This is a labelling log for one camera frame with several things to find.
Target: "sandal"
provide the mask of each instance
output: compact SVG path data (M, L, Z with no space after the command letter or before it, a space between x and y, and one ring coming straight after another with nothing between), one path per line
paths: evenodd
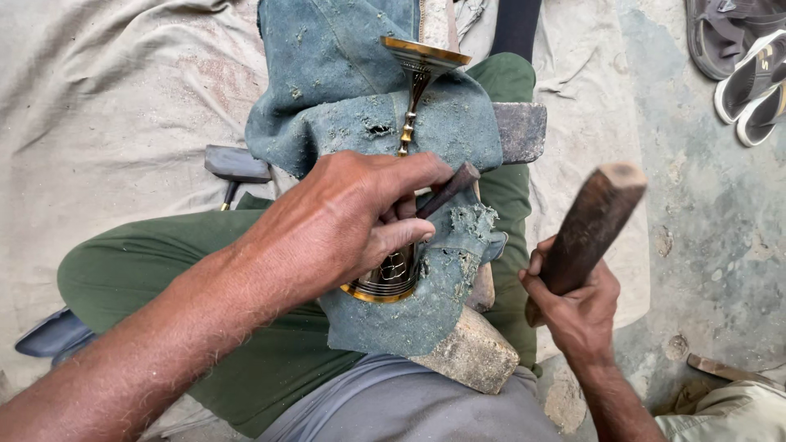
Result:
M786 24L786 13L757 0L687 0L688 48L701 72L712 79L732 75L742 53L745 30L771 34Z
M715 87L715 111L726 124L740 118L751 100L786 79L786 30L756 40L734 73Z
M775 125L786 121L786 82L745 107L737 123L737 137L747 147L760 145L773 133Z

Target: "wooden handle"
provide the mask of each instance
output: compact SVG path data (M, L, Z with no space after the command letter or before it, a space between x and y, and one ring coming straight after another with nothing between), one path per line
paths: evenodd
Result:
M455 197L456 193L470 187L475 181L480 179L480 172L469 161L465 161L458 167L456 173L450 177L436 195L417 211L415 216L426 219L431 216L438 208L442 207L450 198Z
M543 263L540 277L551 293L564 295L584 285L646 189L647 177L633 163L606 163L595 169L573 201ZM524 315L531 327L544 323L531 298Z

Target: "stained floor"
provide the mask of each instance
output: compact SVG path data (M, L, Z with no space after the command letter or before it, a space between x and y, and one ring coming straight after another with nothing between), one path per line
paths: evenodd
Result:
M645 406L668 411L685 385L725 382L693 352L744 370L786 364L786 127L753 149L714 113L715 82L690 61L682 0L617 0L645 173L651 305L616 330L616 360ZM562 357L539 400L565 440L596 440Z

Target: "grey shirt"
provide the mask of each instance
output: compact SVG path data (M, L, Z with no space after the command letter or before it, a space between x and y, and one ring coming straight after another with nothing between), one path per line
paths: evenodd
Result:
M399 356L367 355L290 407L259 441L560 440L518 367L484 395Z

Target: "gold rim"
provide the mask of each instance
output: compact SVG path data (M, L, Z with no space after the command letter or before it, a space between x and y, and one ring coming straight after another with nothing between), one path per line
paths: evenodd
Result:
M454 63L467 64L472 59L472 57L470 57L469 55L453 52L452 50L442 49L435 46L429 46L418 42L408 42L406 40L394 39L393 37L387 37L385 35L380 36L380 42L382 42L382 44L384 44L387 47L393 47L403 50L411 50L417 53L424 53L426 55L432 55L434 57L450 60Z
M396 302L396 301L400 301L400 300L408 297L412 293L414 293L416 286L417 286L417 284L413 285L411 289L405 291L404 293L401 293L399 295L393 295L393 296L390 296L390 297L378 297L378 296L375 296L375 295L369 295L368 293L359 292L359 291L357 291L357 289L351 288L349 286L349 284L342 285L341 289L344 292L347 292L347 293L351 294L353 297L356 297L359 300L364 300L365 302L373 302L375 304L390 304L390 303L393 303L393 302Z

